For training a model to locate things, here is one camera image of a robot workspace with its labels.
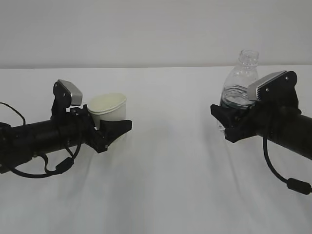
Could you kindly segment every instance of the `white tabletop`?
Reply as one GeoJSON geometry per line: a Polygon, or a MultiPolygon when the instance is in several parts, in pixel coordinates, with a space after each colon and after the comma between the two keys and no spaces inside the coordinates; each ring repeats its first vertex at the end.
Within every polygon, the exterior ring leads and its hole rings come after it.
{"type": "MultiPolygon", "coordinates": [[[[27,123],[49,119],[57,79],[87,103],[122,92],[133,129],[102,154],[83,146],[73,168],[46,179],[0,175],[3,234],[311,233],[312,195],[287,189],[267,167],[261,138],[226,142],[210,115],[231,67],[0,70],[0,100],[27,123]]],[[[312,117],[312,66],[260,66],[259,76],[294,70],[299,107],[312,117]]],[[[1,122],[20,125],[0,106],[1,122]]],[[[270,143],[276,169],[312,182],[312,161],[270,143]]],[[[65,151],[49,155],[52,169],[65,151]]],[[[19,167],[41,173],[33,159],[19,167]]]]}

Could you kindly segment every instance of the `plastic water bottle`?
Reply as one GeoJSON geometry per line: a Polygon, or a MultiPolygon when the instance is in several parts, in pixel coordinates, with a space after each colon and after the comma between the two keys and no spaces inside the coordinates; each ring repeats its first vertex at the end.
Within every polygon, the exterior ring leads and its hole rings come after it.
{"type": "MultiPolygon", "coordinates": [[[[253,105],[247,97],[247,88],[259,79],[257,72],[259,53],[253,50],[242,50],[238,64],[229,73],[223,85],[220,106],[247,109],[253,105]]],[[[218,121],[218,128],[224,132],[223,125],[218,121]]]]}

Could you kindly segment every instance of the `gray wall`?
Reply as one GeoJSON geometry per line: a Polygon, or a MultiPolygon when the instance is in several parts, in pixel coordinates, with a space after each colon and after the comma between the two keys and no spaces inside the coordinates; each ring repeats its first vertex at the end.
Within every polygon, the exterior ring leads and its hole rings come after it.
{"type": "Polygon", "coordinates": [[[311,0],[5,0],[0,68],[312,64],[311,0]]]}

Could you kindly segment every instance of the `paper cup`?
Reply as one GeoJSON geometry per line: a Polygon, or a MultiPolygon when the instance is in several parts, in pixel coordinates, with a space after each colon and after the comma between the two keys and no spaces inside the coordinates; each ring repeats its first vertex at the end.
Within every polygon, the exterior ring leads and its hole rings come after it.
{"type": "Polygon", "coordinates": [[[109,93],[96,96],[88,103],[94,124],[99,129],[100,120],[120,121],[126,119],[127,98],[121,93],[109,93]]]}

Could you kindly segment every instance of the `black cable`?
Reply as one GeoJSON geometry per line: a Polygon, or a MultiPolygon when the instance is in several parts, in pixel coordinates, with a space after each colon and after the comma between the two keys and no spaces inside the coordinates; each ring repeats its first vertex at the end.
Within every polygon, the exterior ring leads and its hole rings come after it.
{"type": "Polygon", "coordinates": [[[5,106],[9,107],[11,110],[13,110],[16,114],[18,114],[18,115],[22,118],[22,120],[23,120],[23,125],[26,124],[26,120],[25,120],[24,116],[23,116],[20,112],[18,112],[16,109],[14,109],[14,108],[13,108],[12,106],[10,106],[9,104],[6,104],[6,103],[4,103],[4,102],[0,102],[0,104],[5,105],[5,106]]]}
{"type": "Polygon", "coordinates": [[[268,135],[270,133],[270,127],[271,127],[272,119],[273,119],[273,114],[271,114],[269,117],[269,122],[268,122],[268,125],[267,125],[266,130],[265,130],[264,135],[263,135],[264,158],[265,158],[265,161],[266,161],[269,169],[278,179],[280,179],[282,182],[286,183],[287,188],[294,190],[296,192],[305,194],[305,195],[312,193],[312,187],[309,183],[298,180],[298,179],[294,179],[294,178],[285,179],[273,167],[273,165],[270,161],[270,158],[269,158],[269,153],[268,153],[268,135]]]}
{"type": "Polygon", "coordinates": [[[268,123],[267,128],[266,128],[266,130],[264,132],[264,135],[263,135],[263,153],[264,153],[264,158],[265,158],[265,161],[267,162],[267,165],[268,165],[269,169],[271,170],[271,172],[278,179],[280,179],[282,182],[287,183],[287,180],[283,176],[281,176],[280,173],[278,173],[275,170],[275,168],[273,167],[273,165],[272,165],[272,163],[270,161],[270,158],[269,158],[269,153],[268,153],[268,135],[269,135],[269,132],[270,132],[272,118],[273,118],[273,115],[270,116],[269,123],[268,123]]]}

